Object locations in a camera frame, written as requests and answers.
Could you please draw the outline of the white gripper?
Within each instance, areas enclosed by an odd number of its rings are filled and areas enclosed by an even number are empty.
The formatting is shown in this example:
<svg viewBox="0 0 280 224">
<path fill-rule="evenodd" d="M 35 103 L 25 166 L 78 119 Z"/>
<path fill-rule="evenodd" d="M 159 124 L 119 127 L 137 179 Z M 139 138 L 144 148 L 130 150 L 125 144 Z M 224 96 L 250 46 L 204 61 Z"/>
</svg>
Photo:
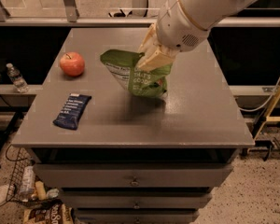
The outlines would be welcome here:
<svg viewBox="0 0 280 224">
<path fill-rule="evenodd" d="M 139 46 L 136 67 L 150 72 L 172 63 L 181 52 L 194 50 L 209 35 L 186 11 L 182 0 L 167 0 Z"/>
</svg>

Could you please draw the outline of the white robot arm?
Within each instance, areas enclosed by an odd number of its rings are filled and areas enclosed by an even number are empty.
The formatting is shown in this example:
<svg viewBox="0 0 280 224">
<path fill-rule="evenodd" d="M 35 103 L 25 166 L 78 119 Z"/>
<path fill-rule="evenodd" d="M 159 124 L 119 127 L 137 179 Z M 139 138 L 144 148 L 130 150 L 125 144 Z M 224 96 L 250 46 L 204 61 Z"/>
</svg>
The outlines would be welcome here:
<svg viewBox="0 0 280 224">
<path fill-rule="evenodd" d="M 220 21 L 257 0 L 166 0 L 148 28 L 136 67 L 150 72 L 172 63 L 180 52 L 196 49 Z"/>
</svg>

